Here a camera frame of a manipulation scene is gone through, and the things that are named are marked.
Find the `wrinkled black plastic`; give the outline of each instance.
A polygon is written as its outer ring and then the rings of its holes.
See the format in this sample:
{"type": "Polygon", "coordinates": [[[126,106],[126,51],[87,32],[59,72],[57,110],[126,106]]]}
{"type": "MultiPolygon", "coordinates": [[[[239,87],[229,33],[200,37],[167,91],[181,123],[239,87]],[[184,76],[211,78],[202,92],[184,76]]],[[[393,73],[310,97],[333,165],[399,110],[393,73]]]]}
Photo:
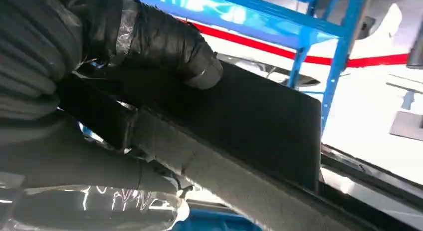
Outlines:
{"type": "Polygon", "coordinates": [[[58,0],[0,0],[0,118],[53,112],[54,82],[82,55],[82,24],[58,0]]]}
{"type": "Polygon", "coordinates": [[[116,55],[122,0],[60,0],[83,24],[83,58],[106,63],[116,55]]]}
{"type": "Polygon", "coordinates": [[[193,87],[213,87],[220,80],[223,68],[200,32],[193,25],[155,7],[138,3],[132,43],[124,63],[130,66],[160,66],[193,87]]]}

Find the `blue shelving rack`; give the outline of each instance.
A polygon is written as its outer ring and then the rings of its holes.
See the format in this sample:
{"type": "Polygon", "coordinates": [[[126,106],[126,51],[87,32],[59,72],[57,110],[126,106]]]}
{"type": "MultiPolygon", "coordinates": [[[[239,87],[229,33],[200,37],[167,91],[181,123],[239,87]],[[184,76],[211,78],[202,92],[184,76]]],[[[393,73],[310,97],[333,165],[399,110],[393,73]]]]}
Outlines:
{"type": "Polygon", "coordinates": [[[331,0],[321,18],[316,18],[318,0],[308,2],[306,14],[263,0],[141,0],[170,14],[217,25],[241,34],[296,50],[288,86],[295,88],[301,64],[310,47],[330,39],[338,44],[323,94],[322,132],[331,108],[341,72],[345,69],[356,26],[366,0],[349,0],[342,24],[327,21],[338,0],[331,0]]]}

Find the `red stripe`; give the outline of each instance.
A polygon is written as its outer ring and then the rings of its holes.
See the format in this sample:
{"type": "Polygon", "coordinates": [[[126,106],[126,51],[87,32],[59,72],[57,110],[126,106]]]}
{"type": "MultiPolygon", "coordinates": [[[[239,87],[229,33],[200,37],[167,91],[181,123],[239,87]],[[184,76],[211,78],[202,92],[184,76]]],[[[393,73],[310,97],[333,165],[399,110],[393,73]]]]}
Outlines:
{"type": "Polygon", "coordinates": [[[408,54],[385,55],[351,59],[347,67],[366,67],[374,65],[402,65],[407,63],[408,54]]]}
{"type": "MultiPolygon", "coordinates": [[[[266,51],[272,54],[280,55],[289,59],[294,59],[295,52],[285,50],[273,45],[269,45],[257,40],[253,40],[244,36],[229,33],[223,30],[211,28],[205,25],[193,23],[201,33],[211,35],[224,40],[232,41],[241,45],[256,48],[262,51],[266,51]]],[[[375,65],[399,65],[407,63],[408,54],[397,54],[397,55],[386,55],[377,57],[366,57],[358,59],[350,59],[347,63],[347,67],[366,67],[375,65]]],[[[307,56],[305,62],[320,64],[320,65],[331,65],[332,59],[318,56],[307,56]]]]}

